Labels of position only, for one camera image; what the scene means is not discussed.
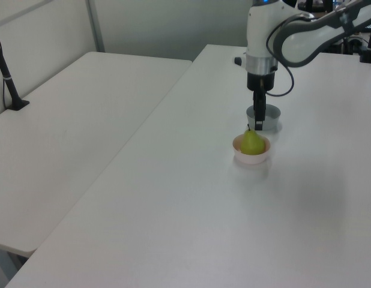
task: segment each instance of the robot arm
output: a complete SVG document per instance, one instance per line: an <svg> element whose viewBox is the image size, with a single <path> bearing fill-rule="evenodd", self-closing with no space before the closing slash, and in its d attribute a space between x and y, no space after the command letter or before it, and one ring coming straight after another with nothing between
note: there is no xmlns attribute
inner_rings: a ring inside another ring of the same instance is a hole
<svg viewBox="0 0 371 288"><path fill-rule="evenodd" d="M265 119L265 95L274 86L278 62L308 64L331 43L371 23L371 0L353 0L316 20L281 0L254 0L247 26L247 87L253 91L255 130Z"/></svg>

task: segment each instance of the white wall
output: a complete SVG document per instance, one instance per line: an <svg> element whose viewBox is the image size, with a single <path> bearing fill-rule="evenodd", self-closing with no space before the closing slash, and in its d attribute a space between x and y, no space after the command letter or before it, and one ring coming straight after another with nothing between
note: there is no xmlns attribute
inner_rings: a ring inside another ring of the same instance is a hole
<svg viewBox="0 0 371 288"><path fill-rule="evenodd" d="M0 26L0 40L20 97L95 51L85 0L54 0L39 7ZM0 113L1 89L0 73Z"/></svg>
<svg viewBox="0 0 371 288"><path fill-rule="evenodd" d="M207 44L246 46L252 0L91 0L106 52L194 60Z"/></svg>

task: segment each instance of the white bowl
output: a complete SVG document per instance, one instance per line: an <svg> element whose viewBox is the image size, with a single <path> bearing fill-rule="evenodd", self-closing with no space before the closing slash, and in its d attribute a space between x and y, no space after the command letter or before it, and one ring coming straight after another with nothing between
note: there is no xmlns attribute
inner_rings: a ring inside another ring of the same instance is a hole
<svg viewBox="0 0 371 288"><path fill-rule="evenodd" d="M271 130L276 127L277 121L280 117L280 109L276 106L271 104L265 105L265 119L263 121L263 130ZM253 110L253 106L250 106L247 109L247 119L248 124L251 129L255 129L255 111Z"/></svg>
<svg viewBox="0 0 371 288"><path fill-rule="evenodd" d="M247 154L243 154L240 151L240 144L243 141L243 137L244 137L244 134L239 135L236 138L234 138L234 141L232 142L232 146L234 147L234 152L235 152L235 158L239 162L242 162L244 164L254 165L254 164L262 163L267 158L268 151L271 148L270 141L266 137L263 137L263 136L260 136L259 135L259 137L261 137L262 139L264 139L264 142L265 142L265 151L264 151L264 153L258 154L258 155L247 155Z"/></svg>

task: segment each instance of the pink bowl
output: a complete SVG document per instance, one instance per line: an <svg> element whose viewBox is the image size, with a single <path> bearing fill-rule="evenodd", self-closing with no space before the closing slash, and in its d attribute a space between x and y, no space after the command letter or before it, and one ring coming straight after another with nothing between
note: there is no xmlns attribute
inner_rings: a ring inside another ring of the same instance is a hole
<svg viewBox="0 0 371 288"><path fill-rule="evenodd" d="M234 141L232 142L232 146L234 147L234 152L235 152L235 158L239 162L242 162L244 164L254 165L254 164L262 163L267 158L268 151L271 148L270 141L266 137L263 137L263 136L259 135L259 137L263 138L264 142L265 142L264 153L259 154L259 155L247 155L247 154L243 154L240 151L240 144L241 144L241 141L243 140L243 137L244 137L244 134L239 135L236 138L234 138Z"/></svg>

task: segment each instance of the green pear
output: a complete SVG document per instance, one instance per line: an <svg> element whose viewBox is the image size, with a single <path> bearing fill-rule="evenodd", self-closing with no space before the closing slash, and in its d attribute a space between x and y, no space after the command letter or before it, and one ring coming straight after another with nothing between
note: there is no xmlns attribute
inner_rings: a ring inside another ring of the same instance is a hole
<svg viewBox="0 0 371 288"><path fill-rule="evenodd" d="M258 155L265 151L265 142L255 130L248 129L244 132L243 141L240 144L240 151L247 155Z"/></svg>

